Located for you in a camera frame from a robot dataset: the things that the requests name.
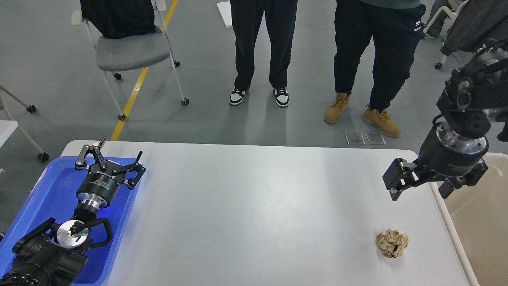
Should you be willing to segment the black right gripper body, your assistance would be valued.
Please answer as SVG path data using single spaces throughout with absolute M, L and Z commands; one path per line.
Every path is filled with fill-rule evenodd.
M 488 151 L 485 137 L 466 138 L 453 131 L 447 122 L 437 122 L 421 145 L 417 164 L 429 168 L 426 182 L 467 174 Z

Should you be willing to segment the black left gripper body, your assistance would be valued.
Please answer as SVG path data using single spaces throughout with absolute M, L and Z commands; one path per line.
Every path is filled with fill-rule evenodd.
M 88 166 L 86 161 L 76 161 L 77 170 L 87 170 L 88 174 L 76 192 L 76 208 L 107 208 L 111 205 L 116 192 L 125 181 L 126 166 L 106 160 L 105 170 L 99 163 Z

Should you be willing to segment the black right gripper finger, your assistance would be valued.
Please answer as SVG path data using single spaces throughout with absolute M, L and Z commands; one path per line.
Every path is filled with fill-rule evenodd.
M 447 177 L 438 188 L 441 197 L 448 198 L 454 190 L 460 189 L 462 186 L 475 186 L 487 170 L 488 166 L 484 159 L 480 159 L 467 174 L 459 177 Z
M 429 178 L 429 168 L 417 161 L 408 162 L 396 158 L 383 174 L 383 182 L 389 190 L 392 201 L 397 201 L 402 192 L 410 187 L 417 187 Z

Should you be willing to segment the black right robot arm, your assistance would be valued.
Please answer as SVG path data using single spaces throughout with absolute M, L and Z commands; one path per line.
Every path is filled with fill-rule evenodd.
M 426 182 L 441 182 L 446 199 L 462 186 L 475 186 L 488 170 L 486 134 L 491 122 L 486 109 L 507 110 L 507 39 L 484 45 L 461 69 L 454 69 L 437 101 L 444 121 L 433 119 L 418 158 L 396 158 L 383 174 L 391 199 Z

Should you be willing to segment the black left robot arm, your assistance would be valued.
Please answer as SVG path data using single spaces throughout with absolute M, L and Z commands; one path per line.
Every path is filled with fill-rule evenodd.
M 98 286 L 112 269 L 145 173 L 136 158 L 85 144 L 44 170 L 1 241 L 2 286 Z

